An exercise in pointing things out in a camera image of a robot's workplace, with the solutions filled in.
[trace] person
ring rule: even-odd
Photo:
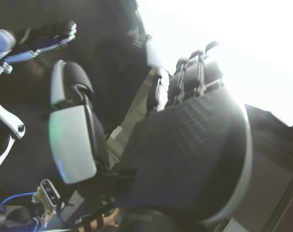
[[[118,228],[119,225],[117,224],[116,219],[117,219],[118,215],[120,214],[120,212],[121,212],[121,210],[119,208],[117,208],[110,216],[104,217],[102,226],[103,227],[110,226],[110,227]],[[95,220],[91,221],[90,229],[91,229],[91,231],[94,231],[97,228],[100,228],[100,226],[98,226],[98,221],[97,221],[97,219],[95,219]],[[88,231],[85,231],[85,227],[78,227],[78,228],[71,229],[70,232],[88,232]]]

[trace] wire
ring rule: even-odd
[[[26,196],[32,196],[33,194],[35,194],[36,192],[28,192],[28,193],[22,193],[22,194],[17,194],[17,195],[13,195],[11,197],[6,198],[5,200],[2,201],[2,203],[0,203],[0,207],[5,204],[7,201],[17,198],[17,197],[26,197]]]

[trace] bright white light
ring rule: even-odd
[[[161,66],[217,40],[227,87],[293,124],[293,0],[138,0]]]

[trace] black wristband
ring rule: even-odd
[[[103,216],[96,218],[97,220],[97,228],[103,227]]]
[[[84,225],[83,228],[84,232],[92,232],[92,227],[89,222],[86,225]]]

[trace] blue cable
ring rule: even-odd
[[[28,192],[28,193],[22,193],[22,194],[16,194],[13,195],[11,197],[6,198],[5,200],[2,201],[2,203],[0,203],[0,207],[5,204],[7,201],[13,199],[13,198],[17,198],[17,197],[26,197],[26,196],[32,196],[33,194],[35,194],[36,192]]]

